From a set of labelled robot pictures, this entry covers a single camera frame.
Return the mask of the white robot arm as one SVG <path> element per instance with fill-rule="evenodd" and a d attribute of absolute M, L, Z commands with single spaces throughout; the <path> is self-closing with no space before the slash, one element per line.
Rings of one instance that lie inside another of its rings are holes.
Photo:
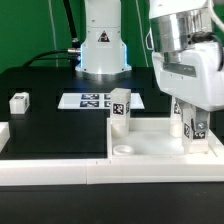
<path fill-rule="evenodd" d="M 121 1 L 84 0 L 86 39 L 79 73 L 109 79 L 129 71 L 121 40 Z M 194 132 L 209 128 L 209 113 L 224 109 L 224 47 L 212 32 L 224 23 L 213 0 L 149 0 L 146 46 L 161 91 L 183 101 L 183 119 Z"/>

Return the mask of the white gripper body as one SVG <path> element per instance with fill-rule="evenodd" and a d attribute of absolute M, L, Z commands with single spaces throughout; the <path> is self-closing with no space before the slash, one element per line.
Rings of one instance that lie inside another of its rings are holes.
<path fill-rule="evenodd" d="M 164 60 L 152 52 L 160 90 L 184 102 L 212 112 L 224 109 L 224 47 L 212 32 L 196 33 L 193 47 L 180 52 L 180 62 Z"/>

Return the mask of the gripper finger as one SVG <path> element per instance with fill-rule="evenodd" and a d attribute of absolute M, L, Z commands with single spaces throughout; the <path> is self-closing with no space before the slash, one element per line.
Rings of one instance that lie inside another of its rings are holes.
<path fill-rule="evenodd" d="M 196 132 L 205 132 L 209 129 L 210 113 L 205 110 L 197 109 L 193 115 L 194 130 Z"/>
<path fill-rule="evenodd" d="M 174 115 L 177 118 L 180 118 L 183 122 L 189 121 L 191 118 L 191 105 L 178 98 L 175 98 L 173 112 Z"/>

